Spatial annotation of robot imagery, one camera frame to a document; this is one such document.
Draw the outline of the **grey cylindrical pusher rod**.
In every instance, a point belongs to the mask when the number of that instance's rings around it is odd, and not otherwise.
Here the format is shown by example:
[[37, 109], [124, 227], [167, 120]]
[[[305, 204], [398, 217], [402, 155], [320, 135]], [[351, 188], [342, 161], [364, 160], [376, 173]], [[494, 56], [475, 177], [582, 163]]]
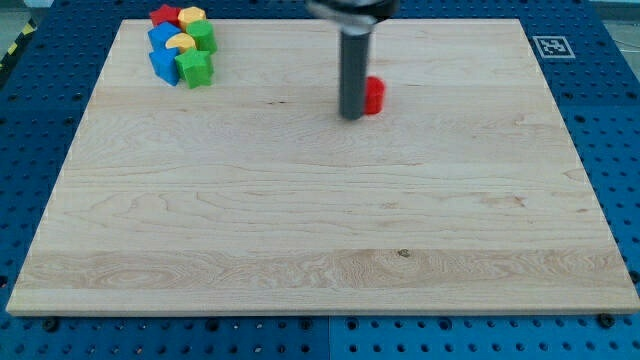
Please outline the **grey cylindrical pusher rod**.
[[364, 115], [370, 34], [340, 32], [339, 113], [348, 120]]

